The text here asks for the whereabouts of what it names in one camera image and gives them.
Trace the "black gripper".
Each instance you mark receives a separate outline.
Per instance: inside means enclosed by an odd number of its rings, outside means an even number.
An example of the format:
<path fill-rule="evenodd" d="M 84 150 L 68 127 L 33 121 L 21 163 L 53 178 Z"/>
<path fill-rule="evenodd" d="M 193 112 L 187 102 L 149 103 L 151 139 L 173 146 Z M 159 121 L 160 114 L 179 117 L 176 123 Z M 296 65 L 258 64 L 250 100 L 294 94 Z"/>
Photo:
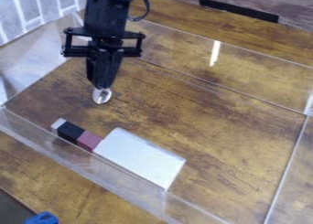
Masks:
<path fill-rule="evenodd" d="M 111 87 L 123 55 L 140 56 L 141 40 L 145 36 L 143 33 L 127 31 L 125 22 L 136 22 L 145 15 L 128 15 L 131 2 L 132 0 L 86 0 L 82 26 L 64 30 L 61 54 L 65 57 L 86 58 L 86 79 L 96 89 Z"/>

